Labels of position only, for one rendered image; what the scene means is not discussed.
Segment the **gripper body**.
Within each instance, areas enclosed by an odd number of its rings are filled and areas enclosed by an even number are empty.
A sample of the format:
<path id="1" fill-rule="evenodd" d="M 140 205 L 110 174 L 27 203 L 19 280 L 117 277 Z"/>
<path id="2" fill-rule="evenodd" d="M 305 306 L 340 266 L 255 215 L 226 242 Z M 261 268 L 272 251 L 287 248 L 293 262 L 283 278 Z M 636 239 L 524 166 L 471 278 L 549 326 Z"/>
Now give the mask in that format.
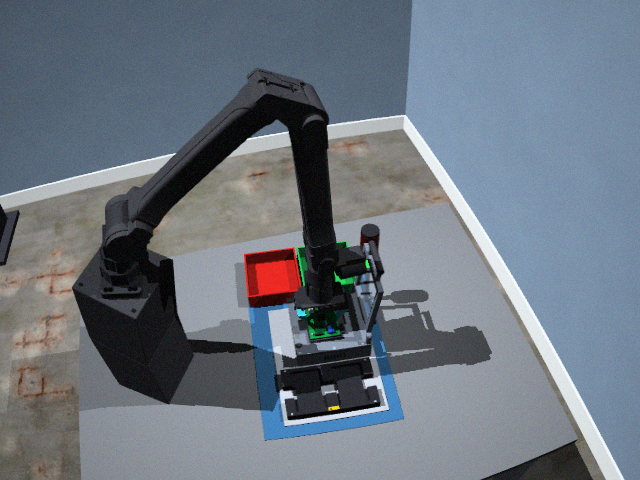
<path id="1" fill-rule="evenodd" d="M 305 309 L 318 308 L 320 313 L 324 313 L 349 308 L 346 293 L 343 293 L 339 281 L 335 282 L 335 293 L 334 280 L 330 286 L 323 289 L 315 288 L 308 282 L 308 289 L 309 296 L 306 294 L 305 286 L 298 287 L 298 292 L 294 293 L 297 309 L 304 311 Z"/>

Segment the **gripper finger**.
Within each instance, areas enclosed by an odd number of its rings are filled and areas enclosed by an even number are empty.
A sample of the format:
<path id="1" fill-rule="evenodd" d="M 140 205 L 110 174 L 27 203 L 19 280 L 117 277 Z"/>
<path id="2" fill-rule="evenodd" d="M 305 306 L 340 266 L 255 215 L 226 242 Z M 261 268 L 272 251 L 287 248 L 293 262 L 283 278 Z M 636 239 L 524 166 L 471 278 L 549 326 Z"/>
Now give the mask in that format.
<path id="1" fill-rule="evenodd" d="M 342 290 L 343 290 L 343 293 L 344 293 L 344 292 L 345 292 L 344 288 L 342 288 Z M 339 318 L 340 318 L 344 313 L 346 313 L 348 310 L 349 310 L 349 308 L 348 308 L 348 309 L 346 309 L 346 310 L 338 310 L 338 311 L 336 311 L 336 318 L 337 318 L 337 320 L 338 320 L 338 319 L 339 319 Z"/>
<path id="2" fill-rule="evenodd" d="M 297 309 L 297 315 L 300 319 L 304 320 L 306 324 L 308 324 L 306 309 L 304 311 L 302 311 L 301 309 Z"/>

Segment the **green bin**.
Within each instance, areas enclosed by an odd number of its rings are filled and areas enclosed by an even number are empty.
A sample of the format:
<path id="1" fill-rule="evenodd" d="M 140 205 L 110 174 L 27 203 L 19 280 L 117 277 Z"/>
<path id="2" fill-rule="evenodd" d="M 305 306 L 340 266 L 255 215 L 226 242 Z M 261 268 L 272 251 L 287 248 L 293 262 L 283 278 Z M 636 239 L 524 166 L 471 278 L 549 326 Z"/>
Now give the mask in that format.
<path id="1" fill-rule="evenodd" d="M 336 243 L 337 243 L 337 246 L 340 246 L 340 249 L 348 247 L 347 241 L 341 241 Z M 306 247 L 302 246 L 302 247 L 296 247 L 296 248 L 297 248 L 297 259 L 298 259 L 302 286 L 305 286 L 304 271 L 307 270 L 307 262 L 305 260 Z M 335 271 L 334 271 L 334 274 L 335 274 L 335 282 L 337 281 L 341 282 L 341 286 L 342 288 L 344 288 L 345 291 L 353 290 L 353 282 L 355 281 L 356 277 L 340 280 L 339 277 L 336 275 Z"/>

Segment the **green circuit board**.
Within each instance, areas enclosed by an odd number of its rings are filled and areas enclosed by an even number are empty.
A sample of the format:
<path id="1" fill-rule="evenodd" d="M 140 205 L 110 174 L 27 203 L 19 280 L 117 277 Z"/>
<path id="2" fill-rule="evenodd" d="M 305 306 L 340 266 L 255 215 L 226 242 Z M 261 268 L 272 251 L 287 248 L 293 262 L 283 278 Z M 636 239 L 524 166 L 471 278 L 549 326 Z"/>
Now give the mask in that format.
<path id="1" fill-rule="evenodd" d="M 310 339 L 340 335 L 335 311 L 320 313 L 318 308 L 312 308 L 306 309 L 306 315 Z"/>

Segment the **red bin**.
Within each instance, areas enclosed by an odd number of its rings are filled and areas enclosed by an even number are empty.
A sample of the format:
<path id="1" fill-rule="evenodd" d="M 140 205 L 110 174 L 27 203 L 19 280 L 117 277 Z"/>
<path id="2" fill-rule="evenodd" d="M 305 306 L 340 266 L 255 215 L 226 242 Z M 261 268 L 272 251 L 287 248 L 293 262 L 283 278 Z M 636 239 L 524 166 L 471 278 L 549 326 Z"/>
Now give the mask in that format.
<path id="1" fill-rule="evenodd" d="M 295 248 L 244 254 L 244 261 L 250 308 L 287 303 L 298 292 Z"/>

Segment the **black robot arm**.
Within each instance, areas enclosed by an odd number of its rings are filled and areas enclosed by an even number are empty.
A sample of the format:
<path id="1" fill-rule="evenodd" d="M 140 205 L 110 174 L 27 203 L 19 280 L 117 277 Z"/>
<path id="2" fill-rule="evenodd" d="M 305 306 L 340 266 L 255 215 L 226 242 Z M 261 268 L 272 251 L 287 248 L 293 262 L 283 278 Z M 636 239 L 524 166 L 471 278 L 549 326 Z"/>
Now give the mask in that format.
<path id="1" fill-rule="evenodd" d="M 205 176 L 276 119 L 288 127 L 292 146 L 306 247 L 307 296 L 308 282 L 326 288 L 334 280 L 335 293 L 334 271 L 340 280 L 366 274 L 361 246 L 340 249 L 336 243 L 327 157 L 329 117 L 314 87 L 260 68 L 246 78 L 248 83 L 232 101 L 149 181 L 107 202 L 99 248 L 102 298 L 142 296 L 141 258 L 153 230 Z"/>

